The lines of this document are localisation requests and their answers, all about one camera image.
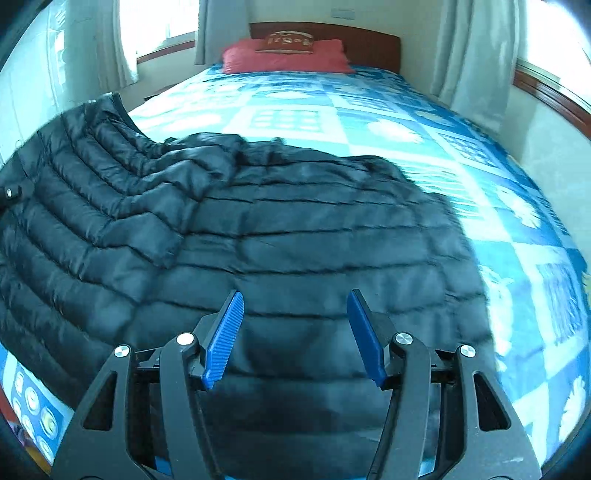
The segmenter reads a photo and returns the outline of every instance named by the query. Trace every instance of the blue quilt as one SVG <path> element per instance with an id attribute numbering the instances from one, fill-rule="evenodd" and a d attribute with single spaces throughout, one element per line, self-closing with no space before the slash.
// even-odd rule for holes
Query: blue quilt
<path id="1" fill-rule="evenodd" d="M 542 464 L 567 439 L 589 395 L 586 263 L 539 188 L 498 143 L 401 76 L 355 70 L 225 75 L 215 66 L 130 115 L 156 141 L 208 131 L 378 155 L 426 191 L 447 195 L 488 289 L 501 384 Z M 72 412 L 1 345 L 0 372 L 25 428 L 52 460 Z"/>

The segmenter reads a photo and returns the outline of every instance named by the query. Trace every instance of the pillow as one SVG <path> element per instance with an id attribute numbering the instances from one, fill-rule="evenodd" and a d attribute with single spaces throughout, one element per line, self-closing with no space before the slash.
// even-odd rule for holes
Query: pillow
<path id="1" fill-rule="evenodd" d="M 303 32 L 275 32 L 268 35 L 265 44 L 257 51 L 267 53 L 312 53 L 314 37 Z"/>
<path id="2" fill-rule="evenodd" d="M 249 72 L 331 72 L 355 73 L 340 40 L 318 40 L 309 55 L 263 53 L 265 40 L 240 40 L 223 52 L 224 73 Z"/>

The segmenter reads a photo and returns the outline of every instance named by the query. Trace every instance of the red pillow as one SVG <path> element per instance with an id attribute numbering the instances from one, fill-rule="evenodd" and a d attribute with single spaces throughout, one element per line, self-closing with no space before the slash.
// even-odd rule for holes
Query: red pillow
<path id="1" fill-rule="evenodd" d="M 340 40 L 317 40 L 309 55 L 257 52 L 265 40 L 240 40 L 223 53 L 224 73 L 331 72 L 355 73 Z"/>

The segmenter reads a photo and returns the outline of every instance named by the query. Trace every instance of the black puffer jacket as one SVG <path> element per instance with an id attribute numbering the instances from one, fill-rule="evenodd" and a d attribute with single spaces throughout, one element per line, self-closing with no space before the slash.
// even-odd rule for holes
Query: black puffer jacket
<path id="1" fill-rule="evenodd" d="M 346 320 L 374 311 L 492 364 L 483 285 L 445 198 L 378 157 L 196 134 L 157 144 L 118 96 L 41 128 L 0 171 L 0 342 L 75 407 L 113 346 L 160 346 L 244 294 L 206 396 L 237 478 L 365 476 L 388 406 Z"/>

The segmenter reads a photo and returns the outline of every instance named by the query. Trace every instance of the metal screw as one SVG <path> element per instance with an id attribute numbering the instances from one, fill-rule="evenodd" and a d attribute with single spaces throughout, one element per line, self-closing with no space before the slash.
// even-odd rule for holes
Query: metal screw
<path id="1" fill-rule="evenodd" d="M 460 347 L 460 353 L 463 356 L 473 357 L 476 356 L 476 349 L 472 345 L 462 345 Z"/>
<path id="2" fill-rule="evenodd" d="M 413 342 L 413 337 L 409 333 L 401 332 L 396 334 L 396 341 L 403 345 L 410 345 Z"/>
<path id="3" fill-rule="evenodd" d="M 177 343 L 179 345 L 191 345 L 191 343 L 193 343 L 194 340 L 195 336 L 192 333 L 181 333 L 177 337 Z"/>
<path id="4" fill-rule="evenodd" d="M 115 356 L 118 356 L 119 358 L 123 358 L 125 356 L 128 356 L 129 352 L 130 352 L 130 350 L 127 345 L 119 345 L 114 351 Z"/>

